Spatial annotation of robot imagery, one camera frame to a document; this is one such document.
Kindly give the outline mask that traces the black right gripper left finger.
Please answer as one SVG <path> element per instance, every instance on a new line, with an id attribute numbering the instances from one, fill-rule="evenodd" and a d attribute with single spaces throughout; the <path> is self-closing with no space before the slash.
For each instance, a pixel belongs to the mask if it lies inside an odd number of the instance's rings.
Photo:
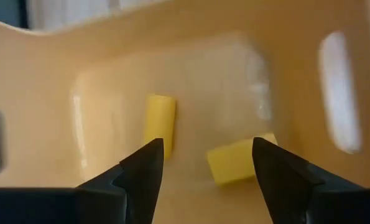
<path id="1" fill-rule="evenodd" d="M 0 187 L 0 224 L 152 224 L 163 166 L 156 138 L 74 188 Z"/>

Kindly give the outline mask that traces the yellow-orange plastic bin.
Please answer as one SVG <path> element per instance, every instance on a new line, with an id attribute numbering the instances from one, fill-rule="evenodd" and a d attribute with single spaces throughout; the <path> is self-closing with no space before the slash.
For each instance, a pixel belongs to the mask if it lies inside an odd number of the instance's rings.
<path id="1" fill-rule="evenodd" d="M 152 224 L 273 223 L 256 176 L 206 152 L 277 146 L 370 189 L 370 0 L 166 0 L 53 32 L 0 22 L 0 187 L 74 188 L 144 144 L 176 99 Z"/>

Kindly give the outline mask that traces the yellow rectangular toy block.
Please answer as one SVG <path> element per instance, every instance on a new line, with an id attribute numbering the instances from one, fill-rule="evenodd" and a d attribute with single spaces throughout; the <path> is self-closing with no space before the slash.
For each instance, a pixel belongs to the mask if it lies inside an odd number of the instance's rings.
<path id="1" fill-rule="evenodd" d="M 206 160 L 216 185 L 228 185 L 256 176 L 252 158 L 254 138 L 263 138 L 277 144 L 274 133 L 265 133 L 218 146 L 206 152 Z"/>

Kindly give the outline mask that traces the yellow cylinder toy block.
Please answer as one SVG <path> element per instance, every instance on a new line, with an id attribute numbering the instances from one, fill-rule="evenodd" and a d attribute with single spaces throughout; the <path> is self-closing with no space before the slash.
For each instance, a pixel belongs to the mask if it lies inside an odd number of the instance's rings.
<path id="1" fill-rule="evenodd" d="M 171 96 L 149 95 L 146 102 L 144 144 L 162 138 L 164 159 L 169 159 L 173 150 L 176 99 Z"/>

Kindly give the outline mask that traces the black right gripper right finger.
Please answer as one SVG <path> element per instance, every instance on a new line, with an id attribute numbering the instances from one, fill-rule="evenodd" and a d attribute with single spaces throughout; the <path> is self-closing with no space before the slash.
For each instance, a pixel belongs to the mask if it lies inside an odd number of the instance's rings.
<path id="1" fill-rule="evenodd" d="M 370 224 L 370 189 L 260 137 L 252 159 L 274 224 Z"/>

